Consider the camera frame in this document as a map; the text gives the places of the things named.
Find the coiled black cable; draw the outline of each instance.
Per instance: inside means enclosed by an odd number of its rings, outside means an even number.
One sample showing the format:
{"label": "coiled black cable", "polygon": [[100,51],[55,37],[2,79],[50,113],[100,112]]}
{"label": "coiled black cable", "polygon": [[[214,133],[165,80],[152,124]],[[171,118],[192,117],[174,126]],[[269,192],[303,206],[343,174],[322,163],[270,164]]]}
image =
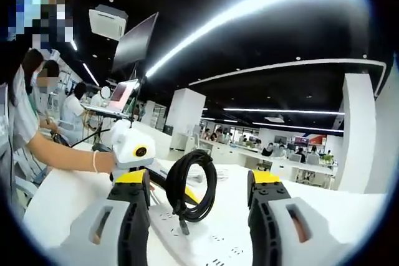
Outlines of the coiled black cable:
{"label": "coiled black cable", "polygon": [[[202,201],[194,208],[188,208],[184,196],[186,180],[191,165],[200,165],[205,172],[208,187]],[[218,174],[212,163],[212,158],[204,150],[194,150],[180,158],[170,169],[166,177],[166,196],[173,208],[173,213],[179,220],[198,222],[204,219],[211,211],[216,192]]]}

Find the bracelet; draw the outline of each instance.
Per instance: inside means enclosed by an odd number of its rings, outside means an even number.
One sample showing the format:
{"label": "bracelet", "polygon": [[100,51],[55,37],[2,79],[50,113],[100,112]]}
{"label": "bracelet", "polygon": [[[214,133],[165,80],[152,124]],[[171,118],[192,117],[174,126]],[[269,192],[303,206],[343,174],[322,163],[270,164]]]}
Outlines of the bracelet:
{"label": "bracelet", "polygon": [[93,168],[95,170],[96,173],[99,173],[99,171],[97,171],[97,168],[95,167],[95,155],[97,154],[98,151],[94,151],[93,153]]}

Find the white power strip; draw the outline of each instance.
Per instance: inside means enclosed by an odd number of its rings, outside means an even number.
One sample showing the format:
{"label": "white power strip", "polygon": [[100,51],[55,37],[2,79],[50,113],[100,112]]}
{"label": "white power strip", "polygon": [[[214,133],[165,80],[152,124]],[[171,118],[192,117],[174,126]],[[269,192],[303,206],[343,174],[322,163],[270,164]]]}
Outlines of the white power strip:
{"label": "white power strip", "polygon": [[230,266],[251,265],[250,236],[243,238],[238,232],[221,232],[217,223],[207,219],[187,222],[189,235],[184,235],[178,216],[172,214],[169,205],[151,206],[151,227],[165,248],[182,266]]}

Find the laptop screen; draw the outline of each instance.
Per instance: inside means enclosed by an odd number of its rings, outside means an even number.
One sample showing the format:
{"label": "laptop screen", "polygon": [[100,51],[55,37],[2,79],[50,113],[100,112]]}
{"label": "laptop screen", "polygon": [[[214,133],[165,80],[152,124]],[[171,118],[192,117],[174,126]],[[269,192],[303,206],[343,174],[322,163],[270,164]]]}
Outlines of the laptop screen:
{"label": "laptop screen", "polygon": [[117,87],[113,91],[107,108],[116,112],[121,112],[125,107],[130,95],[132,94],[137,82],[138,80],[135,79],[118,83]]}

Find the ceiling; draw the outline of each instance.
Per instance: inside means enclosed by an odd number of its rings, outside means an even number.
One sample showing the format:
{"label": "ceiling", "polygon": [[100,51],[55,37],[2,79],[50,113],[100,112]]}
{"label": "ceiling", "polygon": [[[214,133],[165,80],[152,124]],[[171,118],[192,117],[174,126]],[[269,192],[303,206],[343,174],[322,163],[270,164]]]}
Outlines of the ceiling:
{"label": "ceiling", "polygon": [[[75,52],[57,43],[62,58],[87,82],[85,62],[101,85],[111,74],[117,42],[91,33],[89,9],[99,4],[128,14],[126,31],[159,12],[147,59],[138,75],[212,17],[240,0],[73,0]],[[190,83],[235,71],[315,59],[367,59],[392,64],[392,49],[368,0],[295,0],[233,20],[207,33],[169,60],[147,80],[141,100],[168,106],[173,92],[189,87],[206,95],[205,117],[267,123],[265,113],[225,112],[223,108],[275,108],[337,112],[344,73],[369,72],[376,88],[381,69],[368,64],[293,65]],[[335,116],[283,114],[285,124],[332,128]]]}

